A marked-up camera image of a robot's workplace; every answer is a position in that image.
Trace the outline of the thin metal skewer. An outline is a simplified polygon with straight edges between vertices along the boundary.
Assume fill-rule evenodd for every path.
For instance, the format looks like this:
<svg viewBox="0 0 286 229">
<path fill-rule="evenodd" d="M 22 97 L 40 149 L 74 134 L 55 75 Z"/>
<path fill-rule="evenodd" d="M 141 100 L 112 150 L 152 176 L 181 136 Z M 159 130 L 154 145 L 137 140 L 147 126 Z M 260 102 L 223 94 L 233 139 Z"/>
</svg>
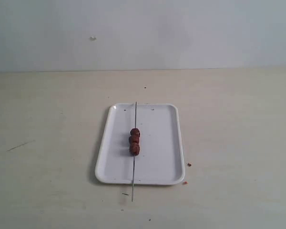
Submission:
<svg viewBox="0 0 286 229">
<path fill-rule="evenodd" d="M 137 125 L 137 102 L 135 102 L 135 115 L 134 115 L 134 128 Z M 132 177 L 132 196 L 131 201 L 133 202 L 134 199 L 134 174 L 135 174 L 135 154 L 133 153 L 133 177 Z"/>
</svg>

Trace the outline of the brown meatball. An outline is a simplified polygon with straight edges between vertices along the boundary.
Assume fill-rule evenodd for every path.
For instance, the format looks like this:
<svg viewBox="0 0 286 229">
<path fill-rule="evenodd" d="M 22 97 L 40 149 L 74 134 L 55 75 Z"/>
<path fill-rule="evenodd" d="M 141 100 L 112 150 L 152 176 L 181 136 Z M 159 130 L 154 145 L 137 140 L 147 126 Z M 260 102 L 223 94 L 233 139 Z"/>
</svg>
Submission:
<svg viewBox="0 0 286 229">
<path fill-rule="evenodd" d="M 136 135 L 138 137 L 141 136 L 141 132 L 138 128 L 133 128 L 131 131 L 130 131 L 130 135 Z"/>
<path fill-rule="evenodd" d="M 128 140 L 129 140 L 129 144 L 132 144 L 132 143 L 139 144 L 140 137 L 138 135 L 130 135 Z"/>
<path fill-rule="evenodd" d="M 137 142 L 132 142 L 130 144 L 129 151 L 132 156 L 137 156 L 140 153 L 140 145 Z"/>
</svg>

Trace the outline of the white rectangular plastic tray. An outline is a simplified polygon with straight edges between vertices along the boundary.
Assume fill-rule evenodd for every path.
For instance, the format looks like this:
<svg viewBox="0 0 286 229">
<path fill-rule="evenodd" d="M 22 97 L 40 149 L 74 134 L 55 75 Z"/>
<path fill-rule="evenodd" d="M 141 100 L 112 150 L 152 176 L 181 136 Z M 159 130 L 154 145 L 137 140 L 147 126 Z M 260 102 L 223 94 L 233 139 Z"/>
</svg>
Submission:
<svg viewBox="0 0 286 229">
<path fill-rule="evenodd" d="M 133 156 L 129 148 L 134 128 L 135 104 L 110 107 L 95 176 L 107 184 L 131 184 Z M 172 104 L 138 104 L 140 153 L 135 157 L 136 185 L 174 185 L 185 176 L 184 154 L 177 108 Z"/>
</svg>

